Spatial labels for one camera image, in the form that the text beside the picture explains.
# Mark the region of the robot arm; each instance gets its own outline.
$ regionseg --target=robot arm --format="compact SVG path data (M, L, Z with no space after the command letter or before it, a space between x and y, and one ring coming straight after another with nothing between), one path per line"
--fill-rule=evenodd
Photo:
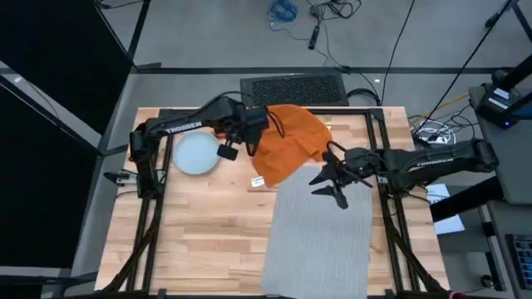
M340 208L347 208L342 188L352 182L372 187L364 180L370 175L376 174L380 180L386 180L389 193L398 194L459 171L488 173L499 164L491 144L484 140L462 141L415 151L378 149L371 152L364 148L344 149L335 142L329 145L336 145L343 151L344 160L331 150L324 153L323 159L327 163L310 184L332 180L332 186L315 190L313 194L333 196Z
M225 134L225 145L218 148L220 157L235 160L238 151L231 145L243 142L248 154L253 156L259 147L262 130L268 128L268 110L266 107L246 109L243 103L221 95L185 117L150 118L140 124L130 133L131 161L135 162L138 170L140 198L152 199L161 193L155 171L161 138L205 126L214 128L215 133Z

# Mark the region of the gray towel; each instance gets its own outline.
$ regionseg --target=gray towel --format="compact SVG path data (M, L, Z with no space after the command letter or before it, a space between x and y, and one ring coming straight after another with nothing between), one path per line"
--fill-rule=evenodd
M350 184L349 208L312 195L319 169L302 166L279 187L261 292L293 298L366 298L372 190Z

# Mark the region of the orange cloth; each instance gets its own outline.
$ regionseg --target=orange cloth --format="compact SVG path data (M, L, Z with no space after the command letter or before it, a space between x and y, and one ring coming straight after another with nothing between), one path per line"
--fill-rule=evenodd
M323 122L304 108L271 105L268 110L279 118L279 128L284 128L285 136L281 138L269 118L269 128L263 131L253 167L263 176L266 186L271 187L286 179L309 158L322 161L322 153L327 150L332 136Z

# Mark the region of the wooden tabletop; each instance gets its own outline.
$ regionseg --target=wooden tabletop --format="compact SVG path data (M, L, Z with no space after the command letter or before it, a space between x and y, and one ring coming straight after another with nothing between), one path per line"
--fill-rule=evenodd
M140 108L134 128L147 118L156 117L159 110ZM404 108L386 107L383 110L391 147L413 150ZM332 138L344 147L369 148L363 116L317 117L330 127ZM379 130L375 131L380 144ZM175 135L174 144L181 136ZM159 157L162 157L165 140L160 144ZM160 288L167 289L169 294L260 293L277 188L253 188L251 179L258 175L245 148L236 148L239 149L239 156L235 161L221 159L215 169L206 175L183 174L173 162L170 163L150 293L156 293ZM159 159L158 163L157 168L160 168L162 160ZM135 165L129 160L126 160L124 168L136 171ZM127 190L135 190L135 186L120 188L118 192ZM412 193L425 196L422 189L414 189ZM381 295L384 289L393 289L393 278L377 188L374 189L372 200L367 294ZM150 206L151 213L154 206L155 203ZM390 206L393 213L395 208L392 201ZM443 287L448 288L428 203L406 198L403 199L403 206L413 252L426 270ZM136 194L125 194L116 200L96 290L102 289L111 281L131 254L139 212L140 199ZM406 263L404 257L398 254L403 283L409 289ZM145 256L139 262L136 289L140 289L144 263Z

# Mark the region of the white bowl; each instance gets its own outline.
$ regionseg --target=white bowl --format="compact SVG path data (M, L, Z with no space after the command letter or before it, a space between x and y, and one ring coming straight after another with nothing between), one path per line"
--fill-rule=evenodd
M204 174L218 163L218 147L218 140L210 133L186 133L174 148L175 166L186 174Z

